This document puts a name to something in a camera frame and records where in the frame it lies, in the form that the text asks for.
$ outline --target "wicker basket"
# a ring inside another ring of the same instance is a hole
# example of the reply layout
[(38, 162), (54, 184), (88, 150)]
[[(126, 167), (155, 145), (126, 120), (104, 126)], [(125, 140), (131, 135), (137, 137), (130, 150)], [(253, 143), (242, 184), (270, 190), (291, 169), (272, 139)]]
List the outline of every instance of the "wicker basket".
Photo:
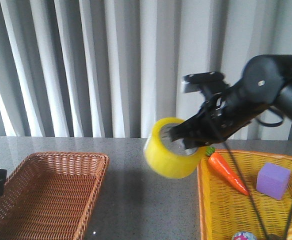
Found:
[[(227, 151), (218, 152), (235, 169)], [(292, 204), (292, 156), (241, 150), (234, 150), (233, 153), (268, 234), (282, 236)], [(257, 239), (265, 239), (249, 198), (219, 177), (207, 160), (203, 158), (198, 165), (201, 239), (230, 240), (239, 231), (249, 231)], [(256, 191), (258, 172), (266, 162), (291, 170), (288, 189), (281, 200)]]
[(0, 240), (83, 239), (108, 163), (101, 153), (28, 156), (0, 197)]

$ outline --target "brown wicker basket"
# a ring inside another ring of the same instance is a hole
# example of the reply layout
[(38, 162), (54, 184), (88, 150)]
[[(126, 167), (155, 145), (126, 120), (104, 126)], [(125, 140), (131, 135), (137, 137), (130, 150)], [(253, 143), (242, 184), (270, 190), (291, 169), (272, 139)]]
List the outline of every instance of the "brown wicker basket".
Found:
[(0, 197), (0, 239), (83, 239), (108, 163), (102, 153), (29, 155)]

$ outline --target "toy ball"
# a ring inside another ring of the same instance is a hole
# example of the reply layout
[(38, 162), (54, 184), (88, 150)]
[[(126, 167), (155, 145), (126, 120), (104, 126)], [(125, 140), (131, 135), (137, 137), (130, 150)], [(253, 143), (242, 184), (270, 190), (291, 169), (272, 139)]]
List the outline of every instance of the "toy ball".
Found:
[(249, 231), (240, 231), (235, 233), (231, 240), (257, 240), (257, 237)]

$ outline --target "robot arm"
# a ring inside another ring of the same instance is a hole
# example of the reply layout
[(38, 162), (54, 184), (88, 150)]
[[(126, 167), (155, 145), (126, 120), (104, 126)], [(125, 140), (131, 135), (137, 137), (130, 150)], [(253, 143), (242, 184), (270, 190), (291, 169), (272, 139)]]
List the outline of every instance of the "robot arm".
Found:
[(232, 87), (223, 78), (219, 72), (184, 77), (185, 91), (201, 91), (206, 99), (196, 115), (169, 130), (172, 141), (183, 139), (185, 149), (220, 143), (211, 122), (226, 140), (271, 106), (292, 120), (292, 55), (252, 58)]

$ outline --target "yellow wicker basket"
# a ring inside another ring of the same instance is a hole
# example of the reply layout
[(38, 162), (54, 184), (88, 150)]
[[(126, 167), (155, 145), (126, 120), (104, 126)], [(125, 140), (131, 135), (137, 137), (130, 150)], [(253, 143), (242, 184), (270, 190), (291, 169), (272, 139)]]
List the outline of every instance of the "yellow wicker basket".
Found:
[[(226, 150), (217, 152), (235, 169)], [(292, 156), (242, 150), (232, 152), (247, 181), (247, 187), (255, 200), (268, 234), (282, 236), (292, 204)], [(198, 165), (201, 239), (230, 240), (233, 234), (239, 231), (249, 231), (258, 239), (264, 239), (249, 198), (237, 192), (218, 176), (208, 165), (207, 160), (207, 157), (203, 158)], [(267, 162), (291, 170), (288, 189), (281, 200), (256, 191), (258, 172)]]

